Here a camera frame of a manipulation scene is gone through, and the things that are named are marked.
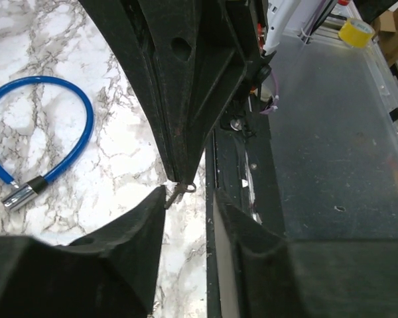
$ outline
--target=cardboard box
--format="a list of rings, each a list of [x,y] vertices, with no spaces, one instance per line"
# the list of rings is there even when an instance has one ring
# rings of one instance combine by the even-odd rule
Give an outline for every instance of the cardboard box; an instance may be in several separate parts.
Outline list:
[[[379,45],[389,66],[398,60],[398,9],[386,11],[373,22]]]

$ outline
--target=blue cable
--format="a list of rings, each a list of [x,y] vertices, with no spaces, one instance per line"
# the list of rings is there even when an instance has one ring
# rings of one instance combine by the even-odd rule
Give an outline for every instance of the blue cable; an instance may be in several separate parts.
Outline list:
[[[36,83],[49,83],[55,84],[59,86],[63,86],[75,94],[77,94],[84,103],[87,111],[87,121],[86,126],[84,127],[84,131],[81,134],[81,137],[75,147],[71,150],[71,152],[63,159],[56,167],[51,169],[45,176],[44,179],[48,184],[52,183],[59,176],[61,176],[66,169],[68,169],[77,158],[81,155],[83,150],[88,144],[88,141],[92,135],[93,127],[94,127],[94,112],[92,104],[88,99],[87,95],[73,83],[69,81],[65,81],[64,79],[54,78],[52,76],[29,76],[26,78],[16,79],[15,81],[11,81],[0,87],[0,98],[9,93],[15,88],[20,86],[28,85],[28,84],[36,84]],[[0,165],[0,179],[2,179],[6,184],[11,184],[14,182],[13,177],[7,173],[5,169]]]

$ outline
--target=blue cable lock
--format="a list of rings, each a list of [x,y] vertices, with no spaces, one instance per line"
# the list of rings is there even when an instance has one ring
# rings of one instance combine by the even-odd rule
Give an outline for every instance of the blue cable lock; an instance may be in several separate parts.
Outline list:
[[[83,150],[88,144],[92,135],[94,127],[94,112],[92,104],[87,95],[73,83],[65,81],[64,79],[54,78],[52,76],[29,76],[26,78],[16,79],[0,87],[0,98],[9,93],[11,90],[20,86],[36,84],[36,83],[49,83],[65,87],[75,94],[77,94],[84,103],[87,112],[87,121],[84,131],[75,147],[70,153],[44,177],[38,176],[28,181],[23,185],[19,185],[15,179],[0,165],[0,179],[6,184],[11,184],[15,189],[3,200],[1,200],[5,208],[9,211],[15,211],[20,207],[27,204],[30,200],[34,199],[40,192],[44,191],[48,185],[61,176],[66,169],[68,169],[75,160],[81,155]]]

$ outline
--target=red object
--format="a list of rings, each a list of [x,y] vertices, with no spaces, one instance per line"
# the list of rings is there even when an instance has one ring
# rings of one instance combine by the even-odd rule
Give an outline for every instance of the red object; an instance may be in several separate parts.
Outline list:
[[[340,5],[349,5],[351,2],[351,0],[339,0],[338,3]]]

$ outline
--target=marble surface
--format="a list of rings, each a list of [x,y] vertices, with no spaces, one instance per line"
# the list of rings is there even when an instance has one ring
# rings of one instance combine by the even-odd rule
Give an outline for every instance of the marble surface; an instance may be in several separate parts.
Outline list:
[[[0,235],[68,244],[168,184],[151,128],[105,40],[74,0],[0,0],[0,86],[31,75],[81,87],[96,126],[83,156],[46,193],[16,213],[0,203]],[[51,85],[0,100],[0,161],[19,182],[58,163],[84,128],[84,107]],[[154,318],[206,316],[204,160],[195,183],[167,212]],[[0,180],[0,198],[10,187]]]

